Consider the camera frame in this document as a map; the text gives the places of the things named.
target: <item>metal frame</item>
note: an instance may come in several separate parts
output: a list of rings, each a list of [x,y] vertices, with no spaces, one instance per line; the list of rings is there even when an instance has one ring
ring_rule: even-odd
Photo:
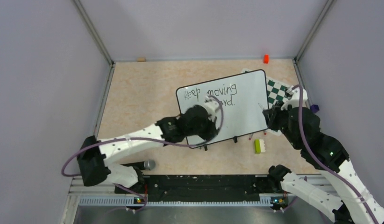
[[[81,16],[81,19],[84,22],[87,31],[89,31],[90,36],[92,36],[92,39],[96,43],[97,48],[100,50],[100,52],[102,53],[102,55],[104,56],[108,64],[112,66],[114,64],[114,61],[111,59],[111,56],[109,55],[108,50],[106,49],[103,41],[101,40],[99,34],[97,33],[96,28],[94,27],[92,21],[87,15],[87,12],[83,7],[82,3],[80,2],[80,0],[71,0],[71,2],[74,4],[76,10]]]
[[[105,60],[110,65],[110,72],[108,74],[107,83],[106,83],[106,86],[105,86],[105,89],[103,92],[103,97],[101,99],[100,109],[98,111],[98,116],[97,116],[96,122],[94,124],[95,125],[94,126],[94,135],[97,136],[99,129],[100,129],[100,124],[101,124],[102,116],[104,113],[104,108],[105,108],[105,104],[107,101],[112,77],[114,75],[115,62],[111,59],[109,52],[107,51],[103,41],[101,40],[99,34],[97,33],[97,30],[95,29],[92,21],[90,20],[88,14],[86,13],[83,5],[80,2],[80,0],[71,0],[71,1],[73,2],[79,15],[81,16],[82,21],[84,22],[87,30],[89,31],[90,35],[92,36],[92,39],[96,43],[101,54],[104,56]],[[324,5],[318,19],[316,20],[316,22],[313,25],[309,34],[306,36],[306,39],[303,42],[301,48],[299,49],[297,55],[294,58],[292,58],[292,62],[294,64],[294,69],[295,69],[295,72],[297,74],[298,81],[305,89],[307,89],[308,92],[309,92],[309,89],[305,85],[304,78],[303,78],[304,76],[303,76],[302,71],[300,69],[299,62],[302,59],[302,57],[304,56],[304,53],[306,52],[306,50],[309,47],[312,40],[314,39],[315,35],[317,34],[318,30],[320,29],[320,26],[322,25],[322,22],[324,21],[324,19],[328,15],[328,12],[333,7],[335,2],[336,2],[336,0],[327,0],[327,2]],[[311,100],[308,100],[307,103],[308,103],[308,105],[312,105]],[[329,181],[325,177],[323,177],[322,175],[316,174],[316,175],[299,175],[299,176],[301,176],[301,177],[307,176],[307,178],[308,178],[307,181],[309,183],[311,183],[312,185],[316,186],[317,188],[319,188],[319,189],[321,189],[327,193],[337,195],[335,189],[332,187],[332,185],[329,183]],[[265,198],[268,196],[269,197],[270,196],[281,196],[281,194],[260,194],[260,196]],[[116,195],[114,193],[114,185],[110,182],[103,182],[103,183],[96,185],[96,186],[85,187],[85,186],[83,186],[83,182],[82,182],[82,179],[80,177],[74,177],[72,182],[71,182],[71,187],[70,187],[69,194],[67,197],[66,205],[64,207],[64,212],[63,212],[63,216],[61,219],[61,224],[73,224],[74,219],[75,219],[76,214],[77,214],[77,209],[78,209],[79,203],[81,201],[83,201],[83,202],[89,201],[88,199],[92,199],[94,197],[99,197],[103,200],[104,199],[114,199],[114,198],[116,198],[116,199],[130,199],[130,198],[133,198],[133,195],[131,195],[131,194]],[[172,204],[167,204],[167,203],[155,204],[155,203],[153,203],[151,206],[166,206],[166,205],[167,206],[168,205],[171,205],[171,206],[188,206],[185,203],[172,203]],[[247,203],[247,204],[238,204],[238,205],[239,206],[252,206],[252,205],[258,205],[258,204]],[[193,206],[208,206],[208,204],[203,205],[203,204],[196,203],[196,204],[193,204]]]

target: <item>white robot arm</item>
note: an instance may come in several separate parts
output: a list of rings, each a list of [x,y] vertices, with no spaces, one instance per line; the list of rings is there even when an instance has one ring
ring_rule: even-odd
[[[219,132],[215,126],[216,113],[221,109],[217,98],[209,96],[203,105],[195,105],[184,114],[166,117],[139,131],[116,138],[97,141],[94,136],[86,138],[82,148],[106,142],[81,153],[77,157],[85,186],[97,185],[104,180],[129,188],[144,179],[139,168],[116,163],[119,159],[149,148],[177,145],[185,137],[198,135],[204,145]]]
[[[268,128],[280,130],[294,149],[301,150],[301,156],[328,179],[339,197],[301,180],[282,165],[269,169],[268,177],[273,187],[280,192],[284,190],[300,197],[335,223],[384,224],[384,208],[375,201],[358,177],[342,144],[321,133],[319,117],[307,108],[302,108],[306,142],[314,156],[331,172],[321,167],[306,148],[300,134],[298,118],[300,97],[302,96],[303,103],[307,100],[306,90],[291,87],[286,93],[289,99],[287,102],[276,102],[271,109],[263,111]]]

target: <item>gray wall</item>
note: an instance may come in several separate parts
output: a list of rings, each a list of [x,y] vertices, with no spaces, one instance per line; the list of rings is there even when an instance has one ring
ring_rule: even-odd
[[[82,0],[115,61],[295,56],[326,0]]]
[[[337,1],[301,67],[323,132],[384,205],[384,0]]]
[[[0,0],[0,224],[59,223],[108,71],[70,0]]]

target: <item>marble-pattern surface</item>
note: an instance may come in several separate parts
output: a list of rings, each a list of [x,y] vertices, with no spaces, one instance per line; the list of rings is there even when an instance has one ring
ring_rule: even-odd
[[[164,61],[116,63],[99,139],[140,130],[157,120],[179,114],[176,89],[203,81],[239,74],[243,68],[263,69],[286,84],[297,84],[291,59],[220,61]],[[316,173],[284,136],[255,133],[264,139],[266,152],[255,154],[248,136],[238,143],[227,140],[209,145],[208,151],[166,146],[148,149],[119,162],[154,159],[147,174],[267,174],[271,165],[282,164],[299,174]]]

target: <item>green checkered board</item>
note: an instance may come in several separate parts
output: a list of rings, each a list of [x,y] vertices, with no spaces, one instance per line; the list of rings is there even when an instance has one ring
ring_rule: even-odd
[[[285,91],[290,85],[284,84],[271,77],[266,77],[268,104],[271,108],[276,101],[283,101],[285,98]]]

